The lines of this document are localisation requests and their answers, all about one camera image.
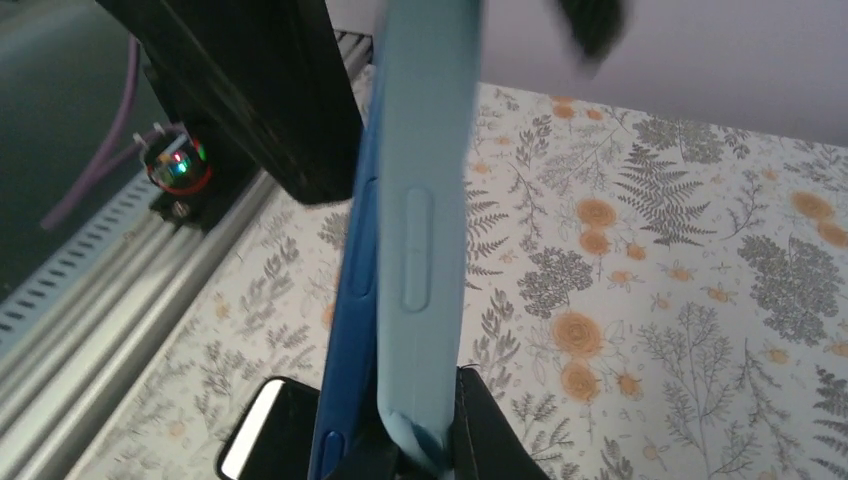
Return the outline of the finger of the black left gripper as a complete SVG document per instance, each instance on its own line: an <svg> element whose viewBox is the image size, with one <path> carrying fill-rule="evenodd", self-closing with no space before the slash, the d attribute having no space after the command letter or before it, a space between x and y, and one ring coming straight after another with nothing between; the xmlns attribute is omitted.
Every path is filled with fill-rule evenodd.
<svg viewBox="0 0 848 480"><path fill-rule="evenodd" d="M295 200L353 194L362 120L322 1L107 1L226 139Z"/></svg>
<svg viewBox="0 0 848 480"><path fill-rule="evenodd" d="M584 67L598 67L625 36L630 2L626 0L555 0L552 4L569 32Z"/></svg>

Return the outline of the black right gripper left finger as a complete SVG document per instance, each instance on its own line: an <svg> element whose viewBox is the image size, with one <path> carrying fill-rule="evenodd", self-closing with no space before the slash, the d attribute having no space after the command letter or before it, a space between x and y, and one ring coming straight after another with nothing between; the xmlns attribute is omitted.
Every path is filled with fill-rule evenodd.
<svg viewBox="0 0 848 480"><path fill-rule="evenodd" d="M424 471L406 459L381 423L369 424L341 460L347 480L423 479Z"/></svg>

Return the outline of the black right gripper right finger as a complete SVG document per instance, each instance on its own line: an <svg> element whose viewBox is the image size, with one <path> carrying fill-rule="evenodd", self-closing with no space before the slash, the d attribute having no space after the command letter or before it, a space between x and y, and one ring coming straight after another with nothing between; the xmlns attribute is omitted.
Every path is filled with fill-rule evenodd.
<svg viewBox="0 0 848 480"><path fill-rule="evenodd" d="M451 449L457 479L548 479L522 445L479 373L470 367L457 370Z"/></svg>

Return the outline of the blue phone with black screen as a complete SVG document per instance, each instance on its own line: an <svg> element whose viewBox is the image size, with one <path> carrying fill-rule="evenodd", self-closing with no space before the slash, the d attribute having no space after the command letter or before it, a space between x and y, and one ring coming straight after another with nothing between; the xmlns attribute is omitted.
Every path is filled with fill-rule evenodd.
<svg viewBox="0 0 848 480"><path fill-rule="evenodd" d="M378 126L382 101L369 106L360 145L348 233L337 288L308 477L324 479L349 451L370 397L376 362Z"/></svg>

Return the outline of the light blue phone case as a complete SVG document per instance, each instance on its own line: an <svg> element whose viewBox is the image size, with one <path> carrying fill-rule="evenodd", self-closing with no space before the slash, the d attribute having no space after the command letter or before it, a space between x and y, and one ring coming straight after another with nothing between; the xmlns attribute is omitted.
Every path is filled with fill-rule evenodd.
<svg viewBox="0 0 848 480"><path fill-rule="evenodd" d="M464 165L483 7L391 1L371 110L378 115L377 409L390 439L438 479L464 308Z"/></svg>

